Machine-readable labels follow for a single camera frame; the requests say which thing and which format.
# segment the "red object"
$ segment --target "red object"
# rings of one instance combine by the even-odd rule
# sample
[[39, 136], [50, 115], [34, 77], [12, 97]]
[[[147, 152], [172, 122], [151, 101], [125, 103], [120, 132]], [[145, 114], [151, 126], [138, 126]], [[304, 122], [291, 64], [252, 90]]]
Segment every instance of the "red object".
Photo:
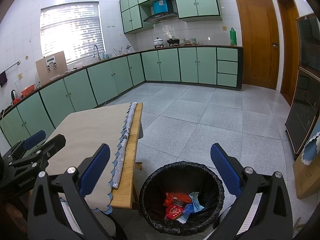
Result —
[[167, 198], [164, 201], [163, 205], [165, 207], [170, 207], [172, 205], [172, 203], [173, 203], [173, 193], [172, 192], [166, 192], [165, 195], [166, 195]]
[[174, 193], [173, 196], [176, 197], [178, 200], [181, 200], [184, 203], [192, 203], [190, 196], [187, 194]]
[[21, 92], [21, 94], [26, 97], [27, 95], [29, 95], [30, 93], [32, 93], [35, 90], [35, 84], [33, 84], [32, 86], [26, 88], [25, 90], [23, 90]]
[[177, 217], [182, 215], [183, 208], [177, 205], [171, 205], [170, 207], [165, 209], [165, 213], [167, 217], [171, 220], [176, 219]]

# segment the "doorway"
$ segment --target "doorway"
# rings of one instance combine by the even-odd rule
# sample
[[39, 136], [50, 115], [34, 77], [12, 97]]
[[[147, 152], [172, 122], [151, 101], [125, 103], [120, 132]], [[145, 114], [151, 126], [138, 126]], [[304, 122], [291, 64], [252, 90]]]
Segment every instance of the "doorway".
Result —
[[294, 0], [277, 0], [284, 37], [284, 67], [280, 93], [292, 104], [299, 68], [299, 38], [296, 18], [299, 17]]
[[243, 83], [276, 89], [279, 31], [272, 0], [236, 0], [244, 48]]

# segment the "blue gripper pad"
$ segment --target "blue gripper pad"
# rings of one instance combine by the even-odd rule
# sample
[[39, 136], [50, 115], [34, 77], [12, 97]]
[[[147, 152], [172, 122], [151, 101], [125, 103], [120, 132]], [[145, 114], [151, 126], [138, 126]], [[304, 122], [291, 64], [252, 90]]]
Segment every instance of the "blue gripper pad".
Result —
[[94, 159], [80, 178], [79, 195], [81, 197], [91, 194], [110, 159], [109, 146], [107, 144], [102, 145], [103, 146], [100, 148], [100, 151], [95, 154]]
[[44, 139], [45, 139], [45, 131], [40, 130], [39, 132], [37, 132], [36, 134], [34, 134], [33, 136], [29, 137], [24, 141], [23, 148], [25, 150], [30, 150], [34, 146], [36, 146], [38, 143], [41, 143]]
[[215, 143], [211, 146], [211, 160], [216, 166], [223, 182], [226, 184], [229, 193], [239, 197], [242, 191], [240, 177], [228, 161], [226, 157], [227, 154], [222, 152], [218, 145], [219, 144]]

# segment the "tiled floor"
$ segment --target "tiled floor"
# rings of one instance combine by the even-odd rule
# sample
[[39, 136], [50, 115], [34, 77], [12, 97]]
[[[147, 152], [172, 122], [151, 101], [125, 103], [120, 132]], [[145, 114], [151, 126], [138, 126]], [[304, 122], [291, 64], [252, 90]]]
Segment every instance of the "tiled floor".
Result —
[[[258, 173], [280, 171], [288, 187], [293, 223], [307, 222], [317, 205], [317, 194], [303, 200], [295, 195], [293, 154], [284, 123], [290, 107], [275, 90], [243, 85], [242, 91], [177, 84], [145, 83], [110, 104], [143, 102], [142, 127], [135, 170], [138, 190], [156, 169], [175, 161], [203, 163], [218, 174], [210, 147], [218, 142], [228, 155]], [[224, 209], [235, 197], [225, 188]], [[154, 230], [134, 210], [113, 211], [128, 239], [203, 239], [176, 237]]]

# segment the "faucet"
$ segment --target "faucet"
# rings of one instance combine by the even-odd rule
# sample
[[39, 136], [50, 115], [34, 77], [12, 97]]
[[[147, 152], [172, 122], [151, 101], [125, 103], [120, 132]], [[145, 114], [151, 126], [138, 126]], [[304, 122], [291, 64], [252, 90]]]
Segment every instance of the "faucet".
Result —
[[98, 46], [97, 46], [97, 45], [94, 45], [94, 46], [93, 46], [93, 57], [95, 57], [95, 55], [94, 55], [94, 47], [97, 47], [98, 60], [100, 61], [101, 58], [100, 58], [100, 55], [99, 55], [99, 50], [98, 50]]

